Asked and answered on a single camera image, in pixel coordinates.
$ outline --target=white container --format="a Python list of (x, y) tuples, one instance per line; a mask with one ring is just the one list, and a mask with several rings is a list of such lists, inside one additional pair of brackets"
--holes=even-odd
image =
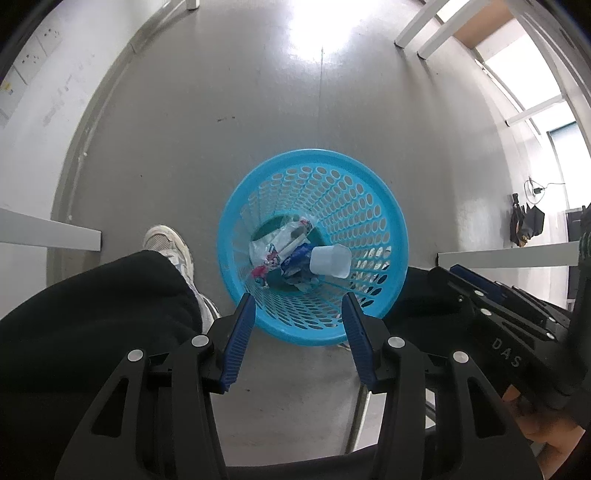
[(314, 247), (310, 255), (310, 271), (316, 275), (347, 278), (351, 272), (352, 258), (351, 250), (344, 245)]

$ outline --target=metal pin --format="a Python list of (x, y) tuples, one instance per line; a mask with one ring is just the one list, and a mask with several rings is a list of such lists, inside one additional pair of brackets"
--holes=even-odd
[(453, 352), (453, 359), (459, 364), (465, 364), (470, 359), (470, 357), (467, 353), (457, 351)]
[(136, 350), (132, 350), (127, 354), (127, 360), (129, 360), (130, 362), (137, 362), (138, 360), (141, 360), (144, 357), (144, 353), (142, 350), (136, 349)]
[(404, 341), (404, 339), (400, 337), (390, 337), (388, 339), (388, 345), (392, 348), (402, 348), (405, 344), (406, 342)]
[(207, 335), (197, 335), (191, 340), (191, 345), (193, 346), (206, 346), (208, 343), (209, 338), (207, 338)]

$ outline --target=blue plastic basket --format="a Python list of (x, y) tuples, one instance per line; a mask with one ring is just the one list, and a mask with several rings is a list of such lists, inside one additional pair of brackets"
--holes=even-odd
[[(312, 215), (326, 245), (353, 252), (351, 275), (321, 277), (311, 292), (262, 288), (251, 277), (248, 245), (259, 227), (284, 215)], [(256, 325), (298, 345), (347, 340), (343, 295), (355, 293), (367, 315), (382, 317), (398, 297), (408, 268), (408, 238), (398, 203), (369, 168), (328, 150), (294, 150), (267, 160), (238, 185), (220, 220), (217, 254), (235, 302), (256, 300)]]

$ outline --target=pant leg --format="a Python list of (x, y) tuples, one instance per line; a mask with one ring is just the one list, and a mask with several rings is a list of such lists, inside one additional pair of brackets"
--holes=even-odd
[(0, 321), (0, 478), (53, 478), (78, 422), (134, 348), (201, 333), (194, 294), (142, 251), (53, 285)]

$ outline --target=sneaker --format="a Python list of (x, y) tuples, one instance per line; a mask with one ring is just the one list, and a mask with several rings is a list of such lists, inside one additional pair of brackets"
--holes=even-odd
[(155, 225), (145, 234), (142, 249), (165, 256), (180, 272), (197, 299), (203, 323), (202, 333), (207, 333), (220, 314), (215, 304), (195, 288), (193, 258), (181, 236), (166, 225)]

